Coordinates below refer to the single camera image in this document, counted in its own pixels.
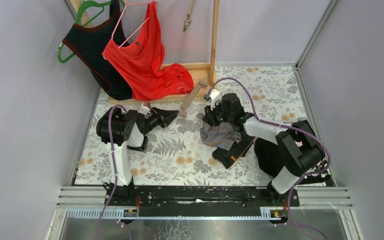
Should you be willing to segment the wooden clip hanger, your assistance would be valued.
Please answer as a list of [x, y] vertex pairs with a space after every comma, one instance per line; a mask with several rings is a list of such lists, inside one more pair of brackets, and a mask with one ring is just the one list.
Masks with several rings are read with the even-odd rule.
[[190, 92], [190, 94], [187, 95], [185, 100], [182, 102], [178, 109], [177, 115], [180, 117], [186, 117], [187, 112], [186, 109], [189, 106], [189, 104], [192, 102], [194, 97], [198, 94], [201, 88], [207, 88], [209, 86], [208, 83], [206, 83], [204, 80], [199, 80], [199, 82], [194, 86], [193, 90]]

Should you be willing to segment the grey striped underwear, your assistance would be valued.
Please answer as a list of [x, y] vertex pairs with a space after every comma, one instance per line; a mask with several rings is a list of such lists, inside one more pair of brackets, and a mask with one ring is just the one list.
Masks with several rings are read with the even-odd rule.
[[211, 126], [204, 122], [205, 115], [203, 113], [198, 113], [196, 117], [202, 120], [202, 128], [199, 130], [199, 134], [204, 145], [229, 151], [234, 144], [241, 142], [242, 135], [234, 131], [229, 123], [222, 122], [217, 126]]

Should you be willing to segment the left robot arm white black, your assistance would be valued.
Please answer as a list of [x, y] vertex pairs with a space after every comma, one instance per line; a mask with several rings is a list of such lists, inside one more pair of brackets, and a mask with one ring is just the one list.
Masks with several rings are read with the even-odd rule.
[[143, 114], [134, 109], [126, 110], [117, 104], [99, 119], [96, 134], [111, 156], [111, 183], [124, 187], [132, 182], [128, 150], [145, 151], [147, 134], [156, 127], [168, 127], [178, 113], [177, 110], [152, 107], [147, 114]]

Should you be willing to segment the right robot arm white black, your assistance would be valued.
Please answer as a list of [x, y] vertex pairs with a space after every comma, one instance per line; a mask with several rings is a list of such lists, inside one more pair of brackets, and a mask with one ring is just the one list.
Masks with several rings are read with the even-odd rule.
[[205, 122], [211, 126], [227, 123], [233, 130], [260, 141], [255, 151], [266, 154], [258, 158], [261, 168], [266, 168], [268, 163], [278, 164], [279, 171], [267, 186], [277, 195], [288, 192], [308, 170], [326, 157], [306, 120], [293, 123], [262, 122], [255, 113], [244, 110], [235, 93], [222, 95], [213, 89], [204, 99], [209, 102], [204, 108]]

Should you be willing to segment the black underwear orange trim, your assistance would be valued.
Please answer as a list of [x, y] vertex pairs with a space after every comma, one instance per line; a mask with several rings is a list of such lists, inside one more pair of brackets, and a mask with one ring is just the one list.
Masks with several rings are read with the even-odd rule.
[[234, 142], [229, 150], [217, 148], [212, 152], [212, 157], [221, 162], [226, 169], [229, 169], [239, 158], [246, 156], [254, 143], [255, 138], [252, 136], [241, 134], [241, 137], [241, 141]]

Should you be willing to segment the green plastic hanger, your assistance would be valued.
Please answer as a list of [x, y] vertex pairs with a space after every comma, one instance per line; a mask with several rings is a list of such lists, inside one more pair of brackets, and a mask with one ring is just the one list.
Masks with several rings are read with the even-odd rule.
[[[95, 0], [64, 0], [64, 2], [68, 4], [68, 9], [73, 15], [75, 23], [81, 25], [82, 27], [93, 27], [91, 22], [105, 11], [106, 6], [111, 5], [111, 0], [105, 2], [96, 2]], [[117, 2], [121, 3], [123, 7], [126, 6], [125, 0], [117, 0]], [[87, 9], [89, 8], [99, 8], [100, 11], [96, 15], [89, 17], [87, 13]], [[65, 44], [61, 42], [61, 44], [57, 48], [56, 53], [58, 61], [62, 64], [65, 64], [72, 57], [75, 56], [75, 54], [72, 53], [67, 57], [62, 58], [61, 54], [64, 46]]]

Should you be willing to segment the floral patterned table mat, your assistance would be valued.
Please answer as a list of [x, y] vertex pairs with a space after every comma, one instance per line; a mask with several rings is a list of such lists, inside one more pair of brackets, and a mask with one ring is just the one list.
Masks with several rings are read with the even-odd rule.
[[[305, 108], [292, 66], [218, 66], [217, 89], [236, 93], [247, 112], [274, 122], [306, 119]], [[82, 156], [78, 161], [75, 185], [101, 185], [111, 179], [111, 155], [97, 136], [98, 120], [112, 107], [101, 92], [96, 104]], [[197, 115], [205, 103], [190, 103], [186, 117], [177, 117], [167, 128], [148, 134], [145, 151], [129, 151], [129, 171], [136, 185], [177, 186], [265, 186], [271, 177], [258, 164], [253, 149], [230, 168], [214, 159], [214, 149], [200, 137], [202, 121]]]

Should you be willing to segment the wooden clothes rack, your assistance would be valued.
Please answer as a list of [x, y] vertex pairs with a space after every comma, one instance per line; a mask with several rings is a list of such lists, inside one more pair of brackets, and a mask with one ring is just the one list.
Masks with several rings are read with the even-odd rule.
[[[217, 35], [218, 35], [218, 22], [219, 22], [219, 8], [220, 1], [213, 1], [212, 11], [212, 31], [211, 31], [211, 46], [210, 46], [210, 62], [192, 62], [184, 63], [183, 66], [191, 74], [194, 84], [196, 85], [199, 80], [204, 80], [208, 83], [207, 88], [201, 88], [198, 94], [193, 98], [193, 101], [203, 101], [204, 95], [215, 84], [216, 79], [216, 49], [217, 49]], [[174, 94], [168, 95], [161, 99], [152, 101], [153, 104], [161, 103], [178, 103], [183, 102], [188, 94]]]

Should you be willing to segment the black floral garment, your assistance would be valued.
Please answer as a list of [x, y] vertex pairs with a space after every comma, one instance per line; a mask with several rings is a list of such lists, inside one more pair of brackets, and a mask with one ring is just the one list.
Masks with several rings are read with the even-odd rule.
[[307, 120], [275, 123], [247, 120], [245, 132], [256, 137], [254, 152], [260, 169], [273, 177], [270, 185], [283, 193], [309, 174], [327, 155]]

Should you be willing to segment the dark tank top red trim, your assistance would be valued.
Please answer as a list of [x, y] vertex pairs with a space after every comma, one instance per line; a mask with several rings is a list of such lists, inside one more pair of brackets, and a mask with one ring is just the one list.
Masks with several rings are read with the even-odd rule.
[[111, 0], [106, 21], [91, 28], [74, 23], [62, 43], [89, 68], [102, 90], [111, 98], [122, 101], [132, 99], [133, 91], [121, 74], [102, 56], [115, 28], [113, 40], [117, 44], [123, 43], [125, 47], [129, 45], [125, 42], [122, 25], [116, 27], [120, 15], [120, 1]]

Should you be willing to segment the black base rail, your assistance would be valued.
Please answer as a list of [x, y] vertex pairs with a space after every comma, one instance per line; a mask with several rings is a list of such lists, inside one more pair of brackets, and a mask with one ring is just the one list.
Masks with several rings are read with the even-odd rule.
[[263, 209], [298, 207], [296, 190], [278, 195], [255, 186], [114, 186], [104, 183], [104, 202], [133, 207], [140, 217], [260, 217]]

